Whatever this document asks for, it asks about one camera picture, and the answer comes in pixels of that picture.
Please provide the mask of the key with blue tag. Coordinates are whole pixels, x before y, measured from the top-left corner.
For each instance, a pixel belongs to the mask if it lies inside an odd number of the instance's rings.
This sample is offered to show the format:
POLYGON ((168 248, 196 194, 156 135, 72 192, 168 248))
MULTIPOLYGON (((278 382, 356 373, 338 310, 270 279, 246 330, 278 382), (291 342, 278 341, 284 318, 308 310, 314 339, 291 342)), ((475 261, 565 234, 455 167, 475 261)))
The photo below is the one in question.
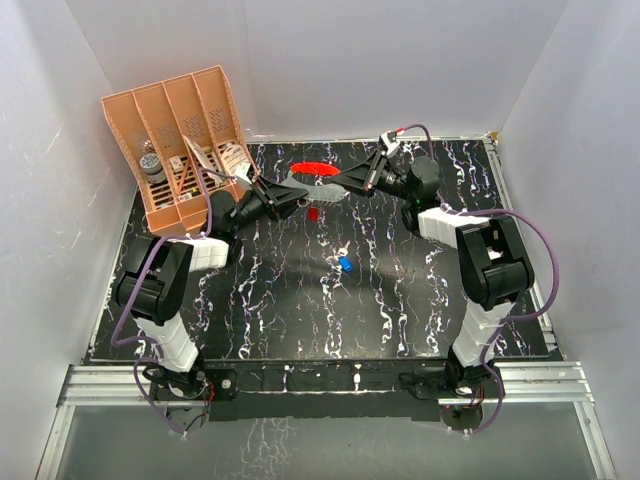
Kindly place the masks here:
POLYGON ((353 270, 353 264, 349 258, 349 247, 350 242, 347 241, 336 250, 337 261, 344 272, 351 272, 353 270))

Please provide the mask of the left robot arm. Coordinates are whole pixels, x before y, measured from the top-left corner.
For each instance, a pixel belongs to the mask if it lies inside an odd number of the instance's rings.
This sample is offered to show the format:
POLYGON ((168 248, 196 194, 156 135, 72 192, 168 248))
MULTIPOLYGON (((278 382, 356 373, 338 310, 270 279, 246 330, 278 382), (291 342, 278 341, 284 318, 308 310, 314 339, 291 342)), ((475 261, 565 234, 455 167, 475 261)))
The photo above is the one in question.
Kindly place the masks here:
POLYGON ((114 288, 122 312, 111 343, 146 342, 156 355, 145 362, 146 378, 181 398, 202 396, 210 385, 204 359, 181 317, 189 275, 229 266, 240 254, 242 229, 262 217, 284 220, 308 197, 304 187, 258 176, 240 200, 226 190, 208 195, 206 220, 195 235, 137 236, 114 288))

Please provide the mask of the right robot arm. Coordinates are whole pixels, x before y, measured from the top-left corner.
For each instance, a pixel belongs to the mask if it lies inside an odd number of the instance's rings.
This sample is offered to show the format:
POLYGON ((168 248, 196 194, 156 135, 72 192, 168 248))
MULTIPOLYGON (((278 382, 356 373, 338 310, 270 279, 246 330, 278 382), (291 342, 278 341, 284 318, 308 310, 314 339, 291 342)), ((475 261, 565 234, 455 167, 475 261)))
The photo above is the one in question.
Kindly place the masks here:
POLYGON ((405 228, 423 239, 456 250, 466 310, 443 366, 404 373, 399 382, 417 398, 444 392, 471 395, 498 373, 493 368, 496 338, 518 298, 534 284, 534 270, 512 212, 490 209, 446 211, 441 206, 439 164, 416 158, 407 171, 375 152, 330 177, 346 191, 370 197, 383 192, 403 200, 405 228))

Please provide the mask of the key with red tag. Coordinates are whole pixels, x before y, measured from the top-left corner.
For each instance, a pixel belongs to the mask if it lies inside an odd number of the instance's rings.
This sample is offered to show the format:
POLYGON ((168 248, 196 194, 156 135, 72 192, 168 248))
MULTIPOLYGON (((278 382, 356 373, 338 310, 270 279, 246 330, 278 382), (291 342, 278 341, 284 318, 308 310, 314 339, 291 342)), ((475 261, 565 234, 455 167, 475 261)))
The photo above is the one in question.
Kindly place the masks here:
POLYGON ((317 221, 318 221, 318 218, 319 218, 319 210, 318 210, 317 208, 315 208, 315 207, 310 208, 310 209, 308 210, 308 216, 309 216, 309 219, 310 219, 311 221, 313 221, 313 222, 317 222, 317 221))

